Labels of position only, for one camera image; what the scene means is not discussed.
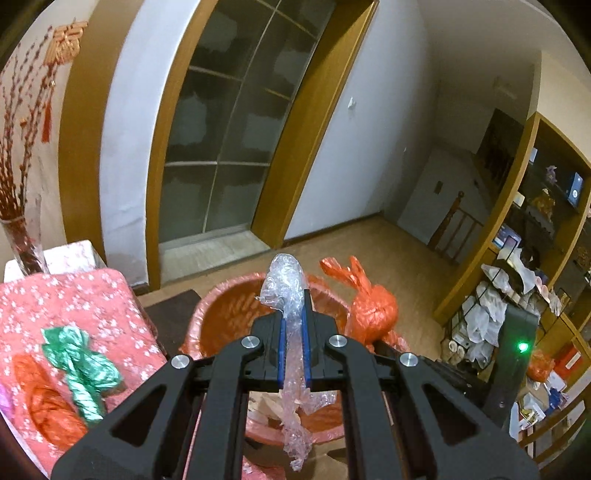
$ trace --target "silver screw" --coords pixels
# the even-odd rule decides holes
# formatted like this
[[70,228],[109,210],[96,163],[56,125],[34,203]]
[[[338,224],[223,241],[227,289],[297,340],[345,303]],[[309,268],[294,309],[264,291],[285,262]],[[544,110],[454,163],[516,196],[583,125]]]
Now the silver screw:
[[405,367],[416,367],[418,364],[418,357],[414,353],[403,353],[400,355],[400,363]]
[[185,368],[189,364],[189,357],[187,355],[177,355],[171,360],[170,364],[174,368]]
[[341,348],[347,345],[347,337],[342,335],[333,335],[329,338],[329,343],[335,348]]
[[261,341],[258,337],[255,337],[254,335],[249,335],[247,337],[244,337],[242,339],[242,342],[240,343],[244,348],[256,348],[258,347],[259,343],[261,343]]

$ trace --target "floor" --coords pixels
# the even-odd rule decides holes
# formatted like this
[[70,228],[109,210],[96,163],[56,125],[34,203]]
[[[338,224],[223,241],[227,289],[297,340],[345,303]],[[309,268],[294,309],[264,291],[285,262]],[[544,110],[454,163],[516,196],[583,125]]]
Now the floor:
[[162,283],[195,275],[269,250],[251,231],[210,238],[160,252]]
[[[322,258],[336,257],[341,264],[348,264],[350,255],[357,256],[369,279],[396,295],[398,333],[406,338],[414,352],[439,358],[443,329],[431,314],[443,294],[441,280],[451,275],[454,267],[420,241],[382,217],[372,217],[281,251],[294,255],[306,272],[321,277],[324,277],[319,266]],[[254,258],[171,283],[140,297],[140,301],[149,306],[191,288],[204,296],[228,278],[266,271],[276,253],[263,252]],[[346,301],[353,300],[353,289],[330,279],[328,282]]]

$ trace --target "tied orange plastic bag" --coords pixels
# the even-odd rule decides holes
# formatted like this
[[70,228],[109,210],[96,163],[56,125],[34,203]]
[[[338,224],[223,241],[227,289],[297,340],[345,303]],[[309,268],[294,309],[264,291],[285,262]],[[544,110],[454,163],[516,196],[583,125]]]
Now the tied orange plastic bag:
[[554,369],[554,359],[546,355],[542,350],[536,349],[531,353],[530,364],[527,367],[527,376],[534,382],[544,383],[548,380],[550,372]]
[[86,425],[60,393],[51,386],[47,372],[31,355],[15,355],[12,366],[25,394],[27,410],[43,438],[67,450],[87,432]]
[[406,341],[392,328],[398,321],[396,297],[381,285],[372,286],[363,267],[356,257],[351,257],[351,267],[341,267],[335,258],[320,261],[320,268],[331,278],[358,291],[351,305],[345,335],[371,346],[377,340],[384,340],[401,351],[408,351]]

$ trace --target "red tassel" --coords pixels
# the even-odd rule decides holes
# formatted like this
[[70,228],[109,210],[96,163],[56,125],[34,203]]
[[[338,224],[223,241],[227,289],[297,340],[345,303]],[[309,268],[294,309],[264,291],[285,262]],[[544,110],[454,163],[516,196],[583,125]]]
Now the red tassel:
[[43,120],[43,132],[41,134],[41,142],[49,143],[49,136],[51,133],[51,97],[45,105],[45,118]]

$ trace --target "glass vase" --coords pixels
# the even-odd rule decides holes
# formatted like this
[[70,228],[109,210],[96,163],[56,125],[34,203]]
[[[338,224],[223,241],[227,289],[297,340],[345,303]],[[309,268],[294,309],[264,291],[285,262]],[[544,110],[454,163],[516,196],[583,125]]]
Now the glass vase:
[[25,215],[0,222],[22,274],[49,273],[41,246],[41,196],[27,202]]

